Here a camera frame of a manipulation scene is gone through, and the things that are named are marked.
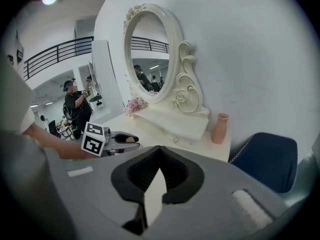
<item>white tabletop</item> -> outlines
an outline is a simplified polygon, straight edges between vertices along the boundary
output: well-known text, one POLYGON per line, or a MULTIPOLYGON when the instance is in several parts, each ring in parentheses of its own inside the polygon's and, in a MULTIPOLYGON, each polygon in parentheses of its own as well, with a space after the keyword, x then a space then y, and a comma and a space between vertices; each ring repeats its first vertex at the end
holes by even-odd
POLYGON ((217 145, 211 142, 211 133, 205 131, 200 140, 201 148, 192 150, 175 144, 169 140, 161 128, 142 117, 132 119, 125 114, 121 114, 102 125, 104 127, 109 127, 112 132, 121 131, 136 135, 139 138, 141 148, 160 145, 190 151, 224 162, 227 162, 229 159, 231 141, 228 133, 225 141, 222 144, 217 145))

